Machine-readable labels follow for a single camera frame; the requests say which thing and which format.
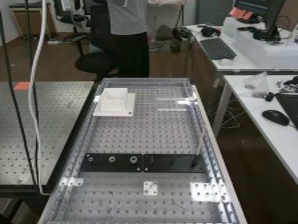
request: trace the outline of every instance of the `computer mouse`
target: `computer mouse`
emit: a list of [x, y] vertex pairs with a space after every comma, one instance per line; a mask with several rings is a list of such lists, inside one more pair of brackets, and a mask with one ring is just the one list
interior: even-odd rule
[[266, 110], [262, 115], [268, 120], [282, 126], [288, 126], [290, 124], [290, 119], [288, 116], [277, 110]]

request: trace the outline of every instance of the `black cable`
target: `black cable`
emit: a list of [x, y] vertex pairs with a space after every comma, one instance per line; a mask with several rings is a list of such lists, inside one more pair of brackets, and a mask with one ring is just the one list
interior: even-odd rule
[[28, 160], [28, 164], [30, 164], [32, 182], [37, 186], [36, 179], [35, 179], [33, 166], [31, 163], [31, 154], [30, 154], [30, 149], [28, 149], [28, 144], [27, 144], [27, 137], [26, 137], [26, 130], [24, 130], [24, 126], [23, 126], [22, 114], [20, 114], [19, 104], [16, 101], [16, 95], [15, 95], [14, 86], [12, 86], [12, 73], [11, 73], [11, 66], [10, 66], [11, 63], [10, 63], [8, 51], [7, 51], [7, 41], [6, 41], [6, 35], [4, 35], [2, 10], [0, 10], [0, 36], [2, 36], [2, 40], [3, 40], [3, 53], [4, 53], [4, 59], [6, 59], [8, 86], [10, 86], [12, 101], [14, 101], [14, 105], [15, 105], [15, 109], [16, 109], [18, 121], [19, 121], [19, 125], [20, 125], [20, 130], [22, 130], [22, 137], [23, 137], [23, 143], [24, 143], [24, 148], [26, 148], [27, 160]]
[[176, 22], [175, 28], [179, 28], [180, 17], [181, 17], [182, 11], [184, 11], [184, 6], [181, 6], [181, 9], [180, 9], [180, 14], [179, 14], [179, 18], [177, 18], [177, 22]]
[[[32, 31], [31, 31], [31, 15], [30, 15], [30, 2], [26, 0], [26, 20], [27, 20], [27, 34], [28, 34], [28, 48], [30, 48], [30, 67], [32, 68], [33, 64], [33, 46], [32, 46]], [[37, 91], [36, 91], [36, 85], [33, 83], [33, 102], [35, 102], [35, 113], [36, 113], [36, 119], [39, 123], [39, 104], [37, 104]], [[35, 170], [36, 170], [36, 181], [37, 185], [36, 188], [39, 190], [39, 143], [36, 139], [35, 143]]]

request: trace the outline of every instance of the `white shirt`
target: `white shirt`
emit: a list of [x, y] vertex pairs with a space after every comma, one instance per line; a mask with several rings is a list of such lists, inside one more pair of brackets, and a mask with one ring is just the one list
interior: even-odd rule
[[148, 0], [107, 0], [107, 2], [109, 6], [112, 34], [133, 35], [145, 33], [148, 31]]

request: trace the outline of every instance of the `white desk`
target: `white desk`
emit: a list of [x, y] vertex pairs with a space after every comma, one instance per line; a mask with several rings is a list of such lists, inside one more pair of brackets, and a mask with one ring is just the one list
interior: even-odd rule
[[[201, 29], [200, 27], [197, 27], [197, 25], [192, 25], [192, 26], [186, 26], [186, 29], [192, 32], [192, 35], [196, 38], [196, 41], [200, 43], [200, 41], [206, 40], [206, 39], [213, 39], [213, 38], [218, 38], [218, 37], [204, 37], [201, 34]], [[282, 38], [289, 36], [289, 32], [288, 31], [282, 31], [281, 36]], [[252, 60], [250, 58], [240, 51], [240, 49], [236, 47], [234, 40], [222, 33], [221, 35], [221, 39], [225, 41], [225, 43], [229, 45], [229, 47], [232, 48], [232, 50], [236, 52], [237, 56], [236, 58], [232, 60], [232, 63], [229, 64], [222, 64], [221, 60], [212, 60], [209, 58], [209, 55], [202, 47], [202, 50], [205, 51], [205, 54], [209, 58], [209, 60], [212, 61], [217, 71], [233, 71], [236, 73], [241, 72], [241, 71], [293, 71], [293, 69], [285, 69], [285, 68], [273, 68], [273, 67], [260, 67]]]
[[[274, 150], [293, 179], [298, 184], [298, 131], [293, 127], [284, 127], [268, 121], [262, 117], [262, 112], [266, 110], [278, 110], [282, 113], [285, 113], [285, 110], [282, 109], [282, 106], [280, 105], [276, 98], [272, 102], [266, 102], [264, 99], [253, 98], [250, 96], [250, 90], [244, 86], [244, 80], [249, 77], [250, 76], [224, 76], [226, 84], [213, 124], [214, 134], [217, 135], [220, 132], [230, 94], [233, 92], [272, 149]], [[293, 77], [293, 75], [268, 76], [269, 90], [273, 93], [277, 93], [277, 82], [282, 80], [292, 80]]]

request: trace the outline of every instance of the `black pants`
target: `black pants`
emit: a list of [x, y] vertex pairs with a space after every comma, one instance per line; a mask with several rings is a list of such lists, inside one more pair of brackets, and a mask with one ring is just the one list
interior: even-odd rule
[[149, 77], [149, 45], [147, 33], [113, 35], [116, 60], [121, 77]]

